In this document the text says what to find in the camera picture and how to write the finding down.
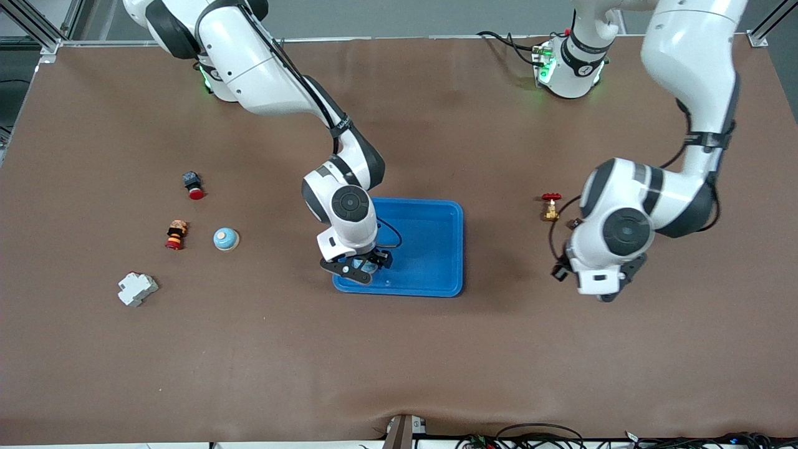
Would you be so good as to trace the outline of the blue plastic tray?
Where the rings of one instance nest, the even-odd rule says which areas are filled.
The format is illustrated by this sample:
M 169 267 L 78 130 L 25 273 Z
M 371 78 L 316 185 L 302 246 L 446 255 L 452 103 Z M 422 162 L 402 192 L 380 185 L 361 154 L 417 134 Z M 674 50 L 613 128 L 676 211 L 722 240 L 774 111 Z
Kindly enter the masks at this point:
M 393 254 L 391 268 L 368 285 L 332 276 L 340 292 L 393 296 L 454 297 L 463 287 L 464 212 L 455 201 L 375 197 L 382 219 L 377 242 Z

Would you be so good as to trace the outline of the white plastic circuit breaker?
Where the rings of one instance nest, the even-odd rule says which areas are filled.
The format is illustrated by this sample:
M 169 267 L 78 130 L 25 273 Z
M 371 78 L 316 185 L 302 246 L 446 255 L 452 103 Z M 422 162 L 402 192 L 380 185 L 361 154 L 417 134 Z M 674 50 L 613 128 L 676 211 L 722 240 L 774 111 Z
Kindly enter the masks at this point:
M 119 292 L 117 296 L 120 301 L 129 307 L 138 307 L 143 299 L 156 292 L 159 285 L 151 276 L 143 273 L 128 273 L 118 282 Z

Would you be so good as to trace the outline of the metal table edge bracket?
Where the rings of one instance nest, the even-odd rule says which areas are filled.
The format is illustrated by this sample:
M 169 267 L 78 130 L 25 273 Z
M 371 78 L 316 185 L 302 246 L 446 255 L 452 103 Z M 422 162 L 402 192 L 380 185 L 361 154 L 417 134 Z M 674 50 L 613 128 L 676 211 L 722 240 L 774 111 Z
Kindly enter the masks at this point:
M 426 436 L 425 418 L 397 415 L 388 422 L 382 449 L 420 449 L 420 438 Z

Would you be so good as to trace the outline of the aluminium frame profile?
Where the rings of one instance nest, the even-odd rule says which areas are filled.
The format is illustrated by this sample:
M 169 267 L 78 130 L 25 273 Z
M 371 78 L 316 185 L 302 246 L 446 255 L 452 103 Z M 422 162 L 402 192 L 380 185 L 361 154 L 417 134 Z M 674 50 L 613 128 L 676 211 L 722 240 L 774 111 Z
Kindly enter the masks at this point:
M 780 0 L 753 29 L 747 29 L 746 37 L 752 48 L 764 48 L 769 45 L 767 35 L 787 16 L 798 8 L 798 0 Z
M 0 0 L 0 45 L 37 44 L 53 54 L 71 40 L 85 0 Z

